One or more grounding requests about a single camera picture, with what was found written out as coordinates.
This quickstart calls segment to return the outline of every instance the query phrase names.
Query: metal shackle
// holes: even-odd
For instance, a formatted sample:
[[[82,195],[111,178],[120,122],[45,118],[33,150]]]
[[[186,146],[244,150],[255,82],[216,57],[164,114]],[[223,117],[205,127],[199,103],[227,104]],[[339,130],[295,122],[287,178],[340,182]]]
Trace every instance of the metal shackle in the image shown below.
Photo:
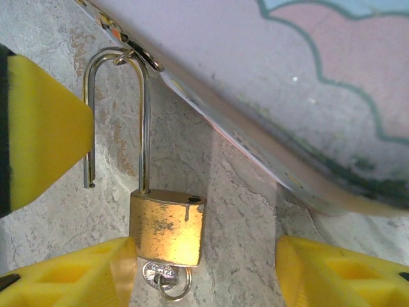
[[[84,187],[95,187],[95,76],[106,61],[115,65],[131,64],[139,82],[139,190],[149,192],[149,155],[150,155],[150,78],[144,62],[133,50],[108,47],[98,51],[89,61],[84,73],[82,97],[94,114],[93,147],[84,157]]]

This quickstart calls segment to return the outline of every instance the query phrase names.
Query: metal key ring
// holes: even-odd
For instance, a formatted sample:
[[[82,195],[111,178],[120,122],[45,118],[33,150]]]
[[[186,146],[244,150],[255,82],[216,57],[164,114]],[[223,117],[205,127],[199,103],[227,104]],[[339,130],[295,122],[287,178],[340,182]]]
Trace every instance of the metal key ring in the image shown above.
[[[184,269],[186,271],[186,279],[187,279],[185,288],[183,289],[183,292],[177,296],[171,296],[165,292],[165,290],[163,289],[163,285],[165,283],[165,277],[163,277],[163,275],[159,277],[158,279],[159,292],[160,292],[160,295],[167,301],[171,301],[171,302],[180,301],[186,296],[186,294],[188,294],[188,292],[190,291],[190,288],[192,288],[192,270],[190,270],[190,267],[184,267]]]

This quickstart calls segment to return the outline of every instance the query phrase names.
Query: stone surface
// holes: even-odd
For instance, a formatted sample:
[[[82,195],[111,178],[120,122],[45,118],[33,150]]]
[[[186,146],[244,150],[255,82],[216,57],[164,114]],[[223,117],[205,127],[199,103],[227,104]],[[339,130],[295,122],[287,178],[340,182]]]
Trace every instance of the stone surface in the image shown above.
[[[81,94],[86,61],[113,43],[71,1],[0,7],[0,42]],[[137,186],[137,86],[129,67],[104,65],[96,97],[96,188],[75,165],[30,206],[0,219],[0,270],[124,236]],[[409,264],[409,223],[309,212],[159,80],[152,80],[151,184],[208,197],[203,259],[178,306],[284,306],[275,242],[290,234]],[[137,276],[131,306],[170,306]]]

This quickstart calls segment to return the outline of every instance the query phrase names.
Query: blue painted shape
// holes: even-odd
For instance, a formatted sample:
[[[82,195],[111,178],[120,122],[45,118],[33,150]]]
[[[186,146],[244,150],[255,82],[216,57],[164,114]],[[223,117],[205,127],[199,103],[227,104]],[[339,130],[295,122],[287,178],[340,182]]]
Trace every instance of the blue painted shape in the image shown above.
[[[354,17],[383,13],[409,13],[409,0],[262,0],[268,11],[293,3],[319,3],[336,7]]]

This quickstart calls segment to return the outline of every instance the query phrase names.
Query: brass padlock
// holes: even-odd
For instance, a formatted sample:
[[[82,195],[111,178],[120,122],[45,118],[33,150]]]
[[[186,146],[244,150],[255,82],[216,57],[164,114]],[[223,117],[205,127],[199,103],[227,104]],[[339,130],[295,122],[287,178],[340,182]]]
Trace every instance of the brass padlock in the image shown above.
[[[206,198],[174,191],[149,189],[150,87],[145,64],[134,51],[102,49],[84,73],[84,101],[95,109],[95,74],[102,63],[129,63],[139,80],[139,188],[130,196],[130,236],[137,255],[147,260],[195,267],[201,256]],[[84,186],[94,187],[95,147],[84,159]]]

